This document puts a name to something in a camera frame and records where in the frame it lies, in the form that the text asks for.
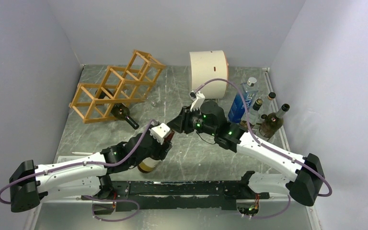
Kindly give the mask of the dark bottle gold cap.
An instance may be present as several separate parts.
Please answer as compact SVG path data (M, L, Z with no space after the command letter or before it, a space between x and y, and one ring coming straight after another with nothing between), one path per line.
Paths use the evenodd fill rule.
M175 132L172 131L165 139L163 144L161 145L161 150L154 156L150 156L145 158L138 166L138 170L141 173L150 173L154 171L158 164L161 163L167 156L168 152L172 148L172 138Z

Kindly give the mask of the dark bottle black cap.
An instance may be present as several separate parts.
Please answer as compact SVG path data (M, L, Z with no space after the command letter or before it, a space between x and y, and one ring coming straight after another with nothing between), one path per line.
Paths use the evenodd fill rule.
M112 96L114 95L111 90L106 89L106 91ZM101 91L99 99L105 98L109 99L108 95L105 92ZM105 109L107 109L108 105L109 104L104 104L103 106L105 107ZM129 108L122 103L115 103L112 106L110 114L113 115L115 118L118 118L119 120L125 120L135 130L139 128L139 124L130 116Z

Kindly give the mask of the blue square glass bottle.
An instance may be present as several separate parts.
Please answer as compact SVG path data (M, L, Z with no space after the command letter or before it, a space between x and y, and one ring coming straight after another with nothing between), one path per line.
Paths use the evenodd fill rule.
M240 123L245 110L249 110L258 94L257 79L255 77L243 77L240 92L234 98L228 119L233 123Z

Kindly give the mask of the clear bottle dark cap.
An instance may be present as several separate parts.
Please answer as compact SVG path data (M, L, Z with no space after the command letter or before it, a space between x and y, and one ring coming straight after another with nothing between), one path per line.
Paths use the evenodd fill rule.
M258 111L260 110L261 106L263 105L263 100L258 98L254 104L251 106L249 113L248 113L248 118L249 118L249 122L248 124L250 125L250 127L253 127L256 123L257 120L259 118L259 113ZM241 126L246 127L247 126L247 121L246 120L242 120L240 122Z

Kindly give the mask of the dark green wine bottle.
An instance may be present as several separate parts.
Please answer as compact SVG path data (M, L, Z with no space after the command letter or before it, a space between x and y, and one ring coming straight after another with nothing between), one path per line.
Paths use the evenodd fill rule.
M290 105L285 103L277 112L270 113L259 126L256 135L268 141L284 123L284 115L290 109Z

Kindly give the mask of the clear glass bottle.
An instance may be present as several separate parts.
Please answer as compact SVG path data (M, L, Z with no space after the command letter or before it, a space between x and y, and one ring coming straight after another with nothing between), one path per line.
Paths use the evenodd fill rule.
M270 105L274 101L275 98L276 98L276 93L270 92L266 97L267 104Z

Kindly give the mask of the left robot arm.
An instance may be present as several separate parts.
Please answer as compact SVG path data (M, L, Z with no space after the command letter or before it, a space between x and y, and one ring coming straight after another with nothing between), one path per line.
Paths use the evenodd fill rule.
M174 134L138 134L128 142L90 156L55 164L22 162L9 179L11 212L20 213L42 201L68 196L108 199L114 194L110 175L128 171L146 161L165 159Z

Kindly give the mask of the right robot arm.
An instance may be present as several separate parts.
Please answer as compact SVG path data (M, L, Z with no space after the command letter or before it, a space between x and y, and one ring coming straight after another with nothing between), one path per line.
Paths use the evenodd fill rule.
M196 110L182 107L167 125L177 133L196 131L211 135L221 148L251 156L279 172L270 176L256 173L241 183L239 191L244 198L252 198L256 193L277 193L311 207L320 196L324 173L319 157L292 153L253 137L245 127L228 121L214 101L207 101Z

